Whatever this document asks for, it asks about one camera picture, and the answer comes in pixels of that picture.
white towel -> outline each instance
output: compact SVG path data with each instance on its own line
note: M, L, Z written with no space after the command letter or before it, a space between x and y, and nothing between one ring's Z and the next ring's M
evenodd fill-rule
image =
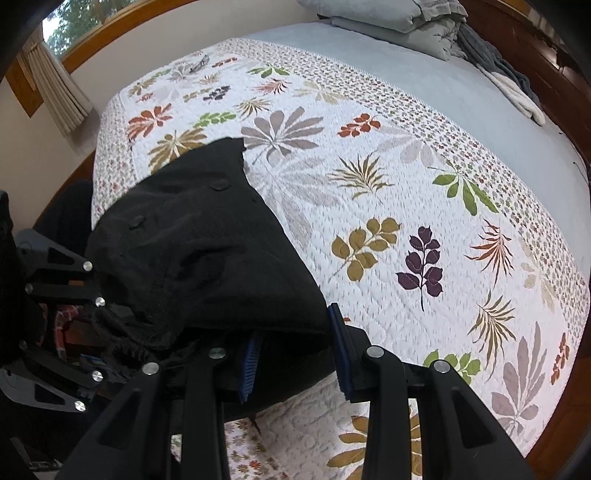
M544 112L529 98L519 86L511 80L497 72L487 72L480 64L476 65L486 77L503 92L503 95L523 113L527 118L532 118L538 125L546 123Z

wooden window frame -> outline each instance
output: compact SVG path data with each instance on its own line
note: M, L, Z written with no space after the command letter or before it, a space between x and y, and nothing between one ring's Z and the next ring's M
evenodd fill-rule
M72 73L98 51L128 31L159 15L195 1L197 0L142 0L131 4L78 39L61 57L61 62L67 72ZM6 80L27 115L33 116L43 104L43 98L39 91L31 86L16 59L8 68Z

purple leaf print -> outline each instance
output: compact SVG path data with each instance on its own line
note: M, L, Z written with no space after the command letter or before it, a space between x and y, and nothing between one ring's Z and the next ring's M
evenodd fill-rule
M443 278L443 269L439 267L431 267L439 262L440 244L437 240L432 238L433 233L429 227L419 227L418 236L411 235L410 245L415 250L421 252L409 252L406 256L405 262L408 269L412 273L398 272L398 283L405 290L414 290L418 288L421 291L421 310L425 311L423 304L423 287L429 296L438 297L443 291L443 287L439 283Z

black fabric bag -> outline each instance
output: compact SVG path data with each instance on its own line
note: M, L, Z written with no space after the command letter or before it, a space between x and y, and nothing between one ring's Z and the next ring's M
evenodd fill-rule
M313 385L333 362L324 297L249 185L244 150L242 139L218 140L137 184L100 219L86 256L106 300L93 321L126 375L148 360L182 367L212 330L266 332L256 410Z

quilt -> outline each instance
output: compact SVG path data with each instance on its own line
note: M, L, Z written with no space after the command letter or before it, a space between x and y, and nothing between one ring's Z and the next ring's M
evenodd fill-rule
M249 181L327 302L403 361L447 360L527 454L562 394L589 310L587 280L528 187L397 87L327 57L233 38L111 100L93 223L138 181L227 136L244 138ZM228 423L232 478L359 480L368 414L332 375L256 424ZM420 478L412 402L409 421Z

